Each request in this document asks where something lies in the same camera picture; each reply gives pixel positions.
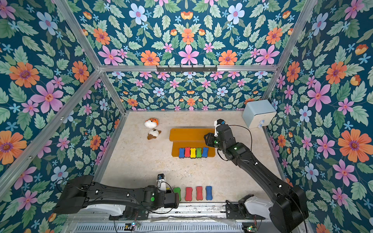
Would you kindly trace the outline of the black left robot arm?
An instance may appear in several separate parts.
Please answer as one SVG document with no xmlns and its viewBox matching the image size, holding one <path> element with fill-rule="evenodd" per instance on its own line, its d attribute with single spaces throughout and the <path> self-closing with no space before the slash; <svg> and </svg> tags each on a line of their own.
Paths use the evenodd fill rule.
<svg viewBox="0 0 373 233">
<path fill-rule="evenodd" d="M 93 176 L 84 175 L 67 181 L 53 212 L 76 214 L 81 209 L 94 205 L 122 205 L 155 211 L 160 208 L 178 208 L 179 194 L 162 191 L 154 185 L 143 188 L 121 188 L 93 181 Z"/>
</svg>

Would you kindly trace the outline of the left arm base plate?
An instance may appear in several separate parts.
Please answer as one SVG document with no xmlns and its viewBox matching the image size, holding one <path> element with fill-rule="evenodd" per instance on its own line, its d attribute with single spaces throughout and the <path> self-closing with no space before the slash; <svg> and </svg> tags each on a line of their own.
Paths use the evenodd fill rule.
<svg viewBox="0 0 373 233">
<path fill-rule="evenodd" d="M 149 211 L 140 208 L 134 208 L 131 206 L 125 206 L 125 209 L 122 211 L 122 214 L 119 216 L 109 216 L 109 220 L 120 221 L 120 220 L 147 220 L 149 216 Z"/>
</svg>

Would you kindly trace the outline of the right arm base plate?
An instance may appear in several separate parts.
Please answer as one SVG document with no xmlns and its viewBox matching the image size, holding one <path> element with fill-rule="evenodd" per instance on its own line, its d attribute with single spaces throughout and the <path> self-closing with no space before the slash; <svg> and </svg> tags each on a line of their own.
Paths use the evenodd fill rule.
<svg viewBox="0 0 373 233">
<path fill-rule="evenodd" d="M 229 200 L 225 201 L 225 212 L 227 219 L 249 219 L 254 220 L 254 218 L 258 218 L 259 220 L 265 219 L 263 216 L 253 215 L 251 214 L 245 207 L 245 202 L 248 201 L 250 198 L 254 197 L 254 194 L 248 194 L 240 199 L 237 203 L 232 203 Z"/>
</svg>

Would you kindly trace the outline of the blue eraser shelf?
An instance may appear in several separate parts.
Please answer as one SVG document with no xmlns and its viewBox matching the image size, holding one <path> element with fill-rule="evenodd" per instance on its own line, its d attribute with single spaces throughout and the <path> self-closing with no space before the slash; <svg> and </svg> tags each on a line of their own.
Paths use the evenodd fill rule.
<svg viewBox="0 0 373 233">
<path fill-rule="evenodd" d="M 212 195 L 212 186 L 206 186 L 206 200 L 212 201 L 213 195 Z"/>
</svg>

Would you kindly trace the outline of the red eraser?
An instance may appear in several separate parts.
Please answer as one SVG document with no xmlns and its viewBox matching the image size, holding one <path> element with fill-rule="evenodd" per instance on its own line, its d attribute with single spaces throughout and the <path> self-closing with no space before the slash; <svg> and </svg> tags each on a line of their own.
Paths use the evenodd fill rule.
<svg viewBox="0 0 373 233">
<path fill-rule="evenodd" d="M 185 189 L 185 201 L 191 202 L 193 200 L 192 198 L 193 188 L 192 187 L 186 187 Z"/>
<path fill-rule="evenodd" d="M 196 187 L 196 200 L 197 201 L 202 201 L 203 198 L 203 187 L 202 186 L 197 186 Z"/>
</svg>

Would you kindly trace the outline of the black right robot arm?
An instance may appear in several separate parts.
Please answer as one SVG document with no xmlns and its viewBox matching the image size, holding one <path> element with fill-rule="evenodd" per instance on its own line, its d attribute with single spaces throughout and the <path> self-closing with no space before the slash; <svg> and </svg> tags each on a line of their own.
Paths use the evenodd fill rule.
<svg viewBox="0 0 373 233">
<path fill-rule="evenodd" d="M 254 196 L 244 199 L 249 214 L 270 219 L 281 233 L 290 233 L 309 217 L 305 192 L 279 179 L 266 168 L 243 143 L 237 142 L 230 130 L 227 133 L 208 133 L 207 146 L 223 152 L 226 159 L 248 173 L 265 191 L 270 201 Z"/>
</svg>

